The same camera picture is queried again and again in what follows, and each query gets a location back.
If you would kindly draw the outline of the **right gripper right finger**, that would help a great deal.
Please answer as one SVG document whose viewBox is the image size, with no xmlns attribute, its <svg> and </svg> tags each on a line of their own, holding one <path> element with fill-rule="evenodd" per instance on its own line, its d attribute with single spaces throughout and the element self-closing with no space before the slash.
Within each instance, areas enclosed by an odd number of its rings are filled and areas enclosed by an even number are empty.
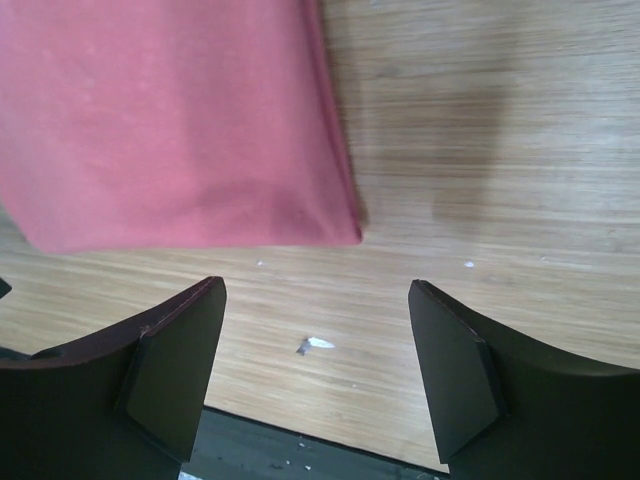
<svg viewBox="0 0 640 480">
<path fill-rule="evenodd" d="M 553 347 L 416 280 L 408 304 L 454 479 L 635 479 L 639 373 Z"/>
</svg>

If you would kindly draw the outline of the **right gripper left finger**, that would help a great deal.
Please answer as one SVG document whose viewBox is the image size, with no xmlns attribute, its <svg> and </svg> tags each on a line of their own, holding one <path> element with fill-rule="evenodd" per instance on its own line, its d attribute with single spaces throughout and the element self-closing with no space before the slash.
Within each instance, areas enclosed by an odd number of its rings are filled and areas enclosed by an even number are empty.
<svg viewBox="0 0 640 480">
<path fill-rule="evenodd" d="M 32 355 L 1 352 L 5 479 L 175 479 L 192 455 L 226 306 L 208 277 Z"/>
</svg>

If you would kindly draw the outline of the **pink t shirt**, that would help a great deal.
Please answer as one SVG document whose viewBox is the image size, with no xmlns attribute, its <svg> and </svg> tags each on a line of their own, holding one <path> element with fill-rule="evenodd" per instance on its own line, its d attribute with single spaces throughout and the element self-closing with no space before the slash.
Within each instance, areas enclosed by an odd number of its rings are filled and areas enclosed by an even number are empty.
<svg viewBox="0 0 640 480">
<path fill-rule="evenodd" d="M 1 203 L 47 253 L 361 241 L 315 1 L 5 1 Z"/>
</svg>

